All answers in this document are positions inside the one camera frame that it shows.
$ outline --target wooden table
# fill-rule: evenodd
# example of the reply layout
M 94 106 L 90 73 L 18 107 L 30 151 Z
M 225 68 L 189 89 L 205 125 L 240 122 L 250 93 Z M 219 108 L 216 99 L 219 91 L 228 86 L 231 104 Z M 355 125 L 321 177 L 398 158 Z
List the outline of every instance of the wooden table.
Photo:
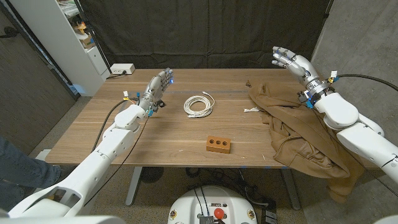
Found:
M 136 70 L 132 75 L 107 80 L 45 160 L 61 165 L 79 164 L 91 152 L 106 115 L 122 100 L 123 91 L 135 96 L 137 91 L 144 91 L 151 78 L 160 71 Z M 167 106 L 149 118 L 125 164 L 136 167 L 286 167 L 272 158 L 275 150 L 271 146 L 269 126 L 261 123 L 260 114 L 243 113 L 243 110 L 256 106 L 246 86 L 250 78 L 300 85 L 287 70 L 175 69 L 174 72 L 174 84 L 162 97 Z M 213 112 L 206 118 L 188 118 L 183 109 L 185 100 L 193 95 L 202 95 L 202 91 L 216 100 Z M 106 128 L 117 112 L 128 104 L 130 102 L 115 110 Z M 196 109 L 204 108 L 200 103 L 195 106 Z M 230 154 L 206 151 L 209 135 L 230 138 Z M 120 164 L 125 157 L 126 154 L 120 155 L 113 164 Z

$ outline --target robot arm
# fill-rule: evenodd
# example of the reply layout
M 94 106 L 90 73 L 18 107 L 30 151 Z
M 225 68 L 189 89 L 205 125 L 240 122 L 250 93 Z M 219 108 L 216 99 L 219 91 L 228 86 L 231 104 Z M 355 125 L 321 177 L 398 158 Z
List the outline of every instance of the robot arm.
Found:
M 331 82 L 321 81 L 303 56 L 282 47 L 272 49 L 276 59 L 272 63 L 287 68 L 307 89 L 298 94 L 300 102 L 307 102 L 309 108 L 324 113 L 325 124 L 340 131 L 337 138 L 345 147 L 375 163 L 398 183 L 398 147 L 384 138 L 381 127 L 335 93 L 330 87 Z
M 27 197 L 9 212 L 9 216 L 72 217 L 88 213 L 89 202 L 100 188 L 108 167 L 117 156 L 131 149 L 140 128 L 138 122 L 157 111 L 158 102 L 172 80 L 173 71 L 169 68 L 155 76 L 139 105 L 131 105 L 116 115 L 98 147 L 65 180 Z M 61 200 L 48 199 L 58 194 L 63 195 Z

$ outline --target brick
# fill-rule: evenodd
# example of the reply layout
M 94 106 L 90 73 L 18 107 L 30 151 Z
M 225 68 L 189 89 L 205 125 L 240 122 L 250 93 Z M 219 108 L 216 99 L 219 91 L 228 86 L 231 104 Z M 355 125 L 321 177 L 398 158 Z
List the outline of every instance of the brick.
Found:
M 207 142 L 206 142 L 207 151 L 229 154 L 230 149 L 231 149 L 231 140 L 229 138 L 221 138 L 216 136 L 207 137 Z

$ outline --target brown jacket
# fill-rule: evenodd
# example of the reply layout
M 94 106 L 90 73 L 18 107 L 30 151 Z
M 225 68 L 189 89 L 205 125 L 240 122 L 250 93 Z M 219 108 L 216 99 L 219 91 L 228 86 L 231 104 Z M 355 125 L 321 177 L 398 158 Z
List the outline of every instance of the brown jacket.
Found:
M 303 88 L 264 80 L 249 82 L 250 97 L 266 111 L 262 122 L 270 127 L 274 159 L 305 174 L 328 179 L 332 199 L 345 202 L 364 169 L 332 140 L 328 132 L 335 134 L 325 126 L 323 116 L 300 104 L 297 92 Z

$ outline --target coiled white cable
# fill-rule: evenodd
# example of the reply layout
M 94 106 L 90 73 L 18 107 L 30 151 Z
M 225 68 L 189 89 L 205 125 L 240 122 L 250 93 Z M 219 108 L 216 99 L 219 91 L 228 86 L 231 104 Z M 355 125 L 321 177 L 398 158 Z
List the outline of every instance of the coiled white cable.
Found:
M 210 94 L 208 94 L 205 91 L 203 91 L 202 93 L 210 96 Z M 209 99 L 206 98 L 205 96 L 191 96 L 189 99 L 187 99 L 186 102 L 184 103 L 184 110 L 188 114 L 188 117 L 189 118 L 202 118 L 202 117 L 209 115 L 211 113 L 211 111 L 213 110 L 214 104 L 216 103 L 216 101 L 214 100 L 214 98 L 212 96 L 210 96 L 210 98 L 213 100 L 212 105 L 210 104 Z M 201 111 L 191 110 L 191 106 L 196 102 L 204 103 L 206 108 Z

